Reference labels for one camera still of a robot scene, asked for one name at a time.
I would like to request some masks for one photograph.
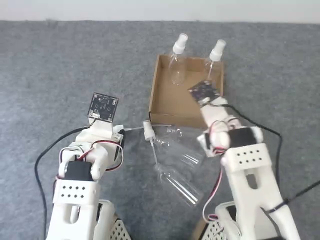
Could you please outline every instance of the open cardboard tray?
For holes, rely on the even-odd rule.
[[[187,57],[186,78],[180,85],[168,79],[168,55],[158,55],[155,63],[153,83],[149,103],[149,118],[153,124],[172,124],[177,126],[205,128],[198,103],[188,89],[203,79],[205,58]],[[214,66],[216,87],[221,96],[224,91],[224,64]]]

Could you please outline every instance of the clear plastic bottle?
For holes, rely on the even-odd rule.
[[[165,189],[175,193],[189,206],[195,206],[203,197],[203,193],[171,167],[156,164],[161,184]]]
[[[188,165],[190,168],[196,168],[201,165],[204,156],[190,149],[169,137],[157,137],[153,140],[159,153],[168,154],[177,160]]]
[[[216,79],[218,74],[220,74],[215,70],[215,63],[221,60],[225,46],[226,42],[222,39],[219,39],[212,49],[209,57],[204,61],[203,80],[212,82],[212,86],[214,88],[216,88]]]
[[[168,78],[176,85],[182,84],[186,78],[186,56],[184,55],[188,35],[181,33],[172,47],[169,56]]]

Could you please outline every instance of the perforated white panel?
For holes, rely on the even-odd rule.
[[[124,225],[124,222],[120,219],[115,221],[111,234],[109,237],[110,240],[131,240],[129,233]]]
[[[53,203],[93,205],[98,200],[100,186],[95,181],[56,181]]]
[[[227,238],[219,223],[217,221],[213,221],[209,223],[201,240],[227,240]]]
[[[271,166],[272,164],[264,143],[230,148],[226,151],[225,157],[228,160],[226,167],[230,172]]]

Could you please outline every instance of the white wall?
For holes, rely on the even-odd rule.
[[[0,0],[0,20],[320,23],[320,0]]]

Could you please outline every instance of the white robotic arm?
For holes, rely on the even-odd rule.
[[[224,166],[234,201],[216,207],[217,222],[207,227],[202,239],[217,235],[228,240],[299,240],[299,234],[287,205],[267,216],[270,210],[283,202],[272,161],[260,128],[242,126],[229,115],[227,101],[219,96],[210,82],[203,81],[190,90],[200,104],[208,130],[197,139],[208,157],[223,153]]]
[[[113,132],[114,99],[118,101],[95,93],[88,114],[90,128],[60,151],[47,240],[106,240],[120,234],[123,240],[130,240],[114,205],[99,200],[100,178],[123,162],[124,136]]]

